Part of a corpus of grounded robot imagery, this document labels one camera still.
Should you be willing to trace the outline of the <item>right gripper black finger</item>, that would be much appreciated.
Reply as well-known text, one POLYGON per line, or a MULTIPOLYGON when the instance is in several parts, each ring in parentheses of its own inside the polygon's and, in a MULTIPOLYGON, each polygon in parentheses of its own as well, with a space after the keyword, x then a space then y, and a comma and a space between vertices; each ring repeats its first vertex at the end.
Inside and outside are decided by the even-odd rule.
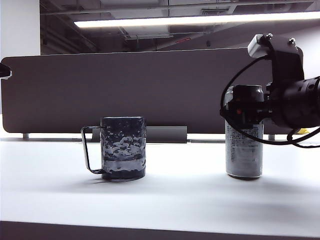
POLYGON ((262 121, 264 93, 260 85, 230 86, 224 97, 224 113, 237 129, 252 129, 262 121))

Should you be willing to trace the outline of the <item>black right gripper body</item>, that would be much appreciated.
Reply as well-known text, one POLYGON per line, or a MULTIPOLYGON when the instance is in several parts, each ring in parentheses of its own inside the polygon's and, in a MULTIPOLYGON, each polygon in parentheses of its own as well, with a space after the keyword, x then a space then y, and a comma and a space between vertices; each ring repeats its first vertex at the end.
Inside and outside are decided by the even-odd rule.
POLYGON ((283 117, 282 110, 282 97, 283 89, 277 85, 275 82, 270 82, 266 85, 266 90, 268 93, 268 103, 270 106, 270 119, 277 126, 285 126, 285 120, 283 117))

